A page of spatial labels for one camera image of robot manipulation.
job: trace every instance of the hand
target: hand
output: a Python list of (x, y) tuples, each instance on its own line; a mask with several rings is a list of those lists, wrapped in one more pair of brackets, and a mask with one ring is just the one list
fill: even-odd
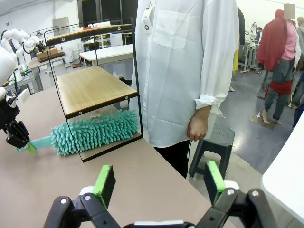
[(191, 141), (197, 141), (205, 137), (208, 130), (208, 117), (211, 106), (206, 106), (196, 110), (189, 121), (187, 136)]

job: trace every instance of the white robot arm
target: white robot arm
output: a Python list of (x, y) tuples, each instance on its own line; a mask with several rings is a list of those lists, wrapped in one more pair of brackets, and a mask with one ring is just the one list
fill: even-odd
[[(12, 43), (16, 49), (16, 53), (14, 53), (9, 40), (12, 39)], [(45, 46), (42, 44), (42, 40), (40, 40), (37, 36), (30, 36), (25, 31), (18, 31), (17, 29), (12, 29), (8, 31), (4, 31), (1, 36), (1, 46), (7, 51), (4, 58), (14, 59), (15, 62), (15, 76), (17, 81), (22, 80), (19, 69), (26, 70), (26, 62), (24, 59), (24, 52), (29, 53), (25, 50), (25, 48), (35, 48), (37, 47), (39, 51), (45, 50)]]
[[(12, 39), (12, 43), (17, 50), (16, 53), (14, 53), (9, 43), (10, 39)], [(25, 50), (25, 47), (36, 47), (39, 51), (46, 49), (42, 44), (42, 40), (36, 36), (30, 37), (24, 31), (13, 29), (2, 33), (0, 45), (0, 85), (5, 82), (12, 73), (16, 79), (18, 76), (20, 80), (22, 79), (19, 68), (24, 67), (23, 69), (26, 69), (23, 54), (24, 52), (28, 52)], [(0, 87), (0, 130), (2, 129), (7, 135), (7, 143), (22, 148), (29, 141), (29, 133), (22, 121), (16, 121), (16, 116), (20, 112), (16, 106), (16, 99), (17, 96), (9, 97), (5, 88)]]
[(248, 24), (248, 27), (245, 31), (245, 35), (249, 35), (250, 36), (250, 45), (255, 46), (255, 38), (257, 37), (257, 23), (256, 22), (250, 22)]

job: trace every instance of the workbench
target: workbench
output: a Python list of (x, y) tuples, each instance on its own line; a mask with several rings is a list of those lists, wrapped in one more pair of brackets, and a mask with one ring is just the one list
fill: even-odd
[[(65, 122), (55, 88), (31, 95), (19, 106), (32, 140), (48, 136)], [(36, 154), (16, 152), (0, 133), (1, 227), (43, 227), (53, 200), (75, 199), (92, 186), (104, 164), (116, 178), (109, 212), (120, 226), (142, 220), (184, 220), (197, 223), (210, 202), (179, 175), (144, 139), (82, 163), (78, 154), (57, 156), (52, 148)], [(93, 227), (84, 224), (82, 227)], [(233, 227), (228, 222), (225, 227)]]
[(116, 47), (108, 47), (96, 50), (96, 53), (95, 51), (87, 51), (80, 53), (79, 55), (84, 60), (92, 61), (93, 66), (97, 66), (96, 59), (98, 59), (98, 64), (105, 64), (133, 58), (133, 45), (128, 44)]
[[(55, 63), (55, 62), (58, 62), (58, 61), (61, 61), (61, 60), (64, 60), (68, 55), (65, 54), (64, 56), (60, 56), (60, 57), (57, 57), (57, 58), (54, 58), (51, 60), (51, 63)], [(28, 70), (30, 69), (36, 69), (38, 67), (43, 67), (43, 66), (47, 66), (47, 70), (51, 72), (51, 68), (50, 68), (50, 64), (49, 64), (49, 61), (44, 61), (42, 63), (40, 63), (37, 59), (37, 57), (34, 57), (31, 59), (31, 61), (28, 63)], [(53, 74), (49, 74), (49, 79), (51, 81), (51, 86), (54, 87), (55, 86), (55, 82), (54, 82), (54, 78), (53, 78)]]
[[(31, 83), (33, 85), (33, 89), (34, 89), (35, 93), (42, 91), (43, 87), (42, 87), (42, 83), (41, 83), (41, 80), (40, 80), (40, 77), (38, 74), (38, 69), (35, 68), (35, 69), (29, 70), (29, 71), (30, 71), (29, 73), (27, 73), (26, 75), (24, 75), (22, 77), (21, 81), (17, 82), (17, 88)], [(11, 91), (11, 90), (16, 92), (14, 83), (11, 83), (4, 88), (7, 92)]]

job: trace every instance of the black metal frame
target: black metal frame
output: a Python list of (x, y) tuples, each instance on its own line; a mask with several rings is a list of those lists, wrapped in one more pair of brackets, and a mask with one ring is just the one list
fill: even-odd
[[(117, 99), (114, 99), (112, 101), (109, 101), (109, 102), (105, 102), (101, 105), (96, 105), (96, 106), (93, 106), (93, 107), (89, 107), (89, 108), (86, 108), (84, 110), (81, 111), (81, 114), (78, 113), (73, 113), (73, 114), (70, 114), (70, 115), (66, 115), (65, 112), (64, 112), (64, 108), (63, 108), (63, 105), (62, 103), (60, 102), (61, 104), (61, 108), (62, 108), (62, 111), (65, 115), (65, 118), (66, 118), (66, 122), (68, 119), (70, 118), (73, 118), (73, 117), (76, 117), (76, 116), (79, 116), (79, 115), (82, 115), (82, 114), (85, 114), (85, 113), (88, 113), (90, 111), (93, 111), (93, 110), (96, 110), (98, 108), (101, 108), (101, 107), (105, 107), (105, 106), (109, 106), (109, 105), (112, 105), (112, 104), (115, 104), (117, 102), (120, 102), (120, 101), (123, 101), (123, 100), (127, 100), (127, 99), (130, 99), (130, 98), (134, 98), (134, 97), (137, 97), (137, 100), (138, 100), (138, 110), (139, 110), (139, 121), (140, 121), (140, 130), (141, 130), (141, 134), (135, 138), (132, 138), (132, 139), (129, 139), (125, 142), (122, 142), (116, 146), (113, 146), (105, 151), (102, 151), (102, 152), (99, 152), (95, 155), (92, 155), (91, 157), (89, 158), (85, 158), (85, 159), (82, 159), (81, 157), (81, 153), (78, 153), (79, 156), (80, 156), (80, 159), (82, 162), (88, 162), (94, 158), (97, 158), (101, 155), (104, 155), (106, 153), (109, 153), (113, 150), (116, 150), (120, 147), (123, 147), (127, 144), (130, 144), (132, 142), (135, 142), (141, 138), (143, 138), (143, 120), (142, 120), (142, 112), (141, 112), (141, 102), (140, 102), (140, 95), (139, 95), (139, 82), (138, 82), (138, 71), (137, 71), (137, 61), (136, 61), (136, 48), (135, 48), (135, 24), (133, 23), (133, 18), (130, 18), (131, 19), (131, 22), (132, 24), (131, 25), (127, 25), (127, 26), (123, 26), (123, 27), (119, 27), (119, 26), (116, 26), (115, 27), (112, 27), (112, 28), (104, 28), (104, 29), (98, 29), (98, 30), (88, 30), (85, 34), (83, 33), (76, 33), (74, 35), (69, 35), (67, 38), (64, 38), (62, 39), (62, 37), (58, 38), (58, 39), (52, 39), (51, 41), (47, 41), (47, 35), (51, 32), (54, 31), (54, 29), (51, 29), (51, 30), (48, 30), (44, 33), (44, 39), (45, 39), (45, 44), (46, 44), (46, 47), (49, 47), (51, 45), (56, 45), (56, 44), (62, 44), (64, 42), (68, 42), (68, 41), (72, 41), (72, 40), (75, 40), (75, 39), (79, 39), (79, 38), (83, 38), (83, 37), (88, 37), (88, 36), (95, 36), (95, 35), (99, 35), (99, 34), (103, 34), (103, 33), (121, 33), (121, 32), (124, 32), (124, 31), (132, 31), (133, 35), (132, 35), (132, 40), (133, 40), (133, 59), (134, 59), (134, 67), (135, 67), (135, 81), (136, 81), (136, 90), (137, 90), (137, 93), (134, 93), (134, 94), (131, 94), (131, 95), (128, 95), (128, 97), (119, 97)], [(100, 22), (104, 22), (104, 21), (109, 21), (108, 19), (105, 19), (105, 20), (99, 20), (99, 21), (93, 21), (93, 22), (88, 22), (87, 24), (93, 24), (93, 23), (100, 23)], [(84, 25), (85, 23), (78, 23), (78, 24), (74, 24), (74, 25), (70, 25), (70, 26), (64, 26), (64, 27), (60, 27), (60, 28), (57, 28), (56, 30), (63, 30), (63, 29), (67, 29), (67, 28), (73, 28), (73, 27), (80, 27), (82, 25)], [(54, 71), (54, 65), (53, 65), (53, 61), (50, 59), (49, 60), (49, 64), (50, 64), (50, 67), (51, 67), (51, 71), (52, 71), (52, 74), (53, 74), (53, 79), (54, 79), (54, 82), (55, 82), (55, 86), (56, 86), (56, 90), (57, 90), (57, 94), (58, 94), (58, 98), (60, 100), (60, 92), (59, 92), (59, 89), (57, 87), (57, 80), (56, 80), (56, 74), (55, 74), (55, 71)]]
[(56, 29), (58, 29), (58, 32), (59, 32), (59, 26), (58, 26), (58, 25), (55, 25), (55, 26), (52, 26), (52, 27), (44, 28), (44, 29), (38, 29), (38, 30), (32, 32), (31, 35), (33, 35), (35, 32), (36, 32), (36, 33), (37, 33), (38, 31), (41, 32), (41, 31), (43, 31), (43, 30), (48, 30), (48, 29), (50, 29), (50, 28), (56, 28)]

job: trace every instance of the white shirt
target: white shirt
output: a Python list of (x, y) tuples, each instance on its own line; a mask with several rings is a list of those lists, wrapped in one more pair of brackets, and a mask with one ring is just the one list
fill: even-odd
[[(152, 32), (141, 19), (153, 6)], [(212, 105), (209, 133), (228, 94), (238, 48), (235, 0), (139, 0), (135, 31), (142, 122), (149, 143), (168, 147), (188, 140), (196, 109)], [(136, 88), (133, 70), (132, 87)], [(130, 109), (138, 109), (137, 98)]]

